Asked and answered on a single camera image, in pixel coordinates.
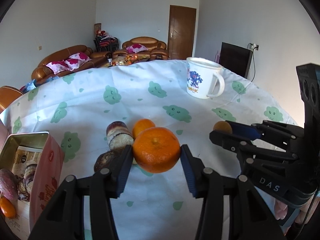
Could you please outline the right hand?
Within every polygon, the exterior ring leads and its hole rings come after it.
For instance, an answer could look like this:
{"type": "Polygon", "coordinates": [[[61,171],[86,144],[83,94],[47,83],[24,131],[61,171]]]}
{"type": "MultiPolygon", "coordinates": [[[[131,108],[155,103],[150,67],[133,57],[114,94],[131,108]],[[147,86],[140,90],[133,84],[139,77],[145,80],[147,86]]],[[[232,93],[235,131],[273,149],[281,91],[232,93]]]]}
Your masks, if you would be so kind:
{"type": "MultiPolygon", "coordinates": [[[[306,213],[308,211],[308,208],[310,206],[311,200],[308,200],[300,209],[299,214],[297,218],[295,219],[295,222],[298,224],[302,224],[304,218],[306,217],[306,213]]],[[[288,212],[288,206],[284,204],[283,202],[276,199],[274,204],[274,215],[276,220],[284,219],[288,212]]]]}

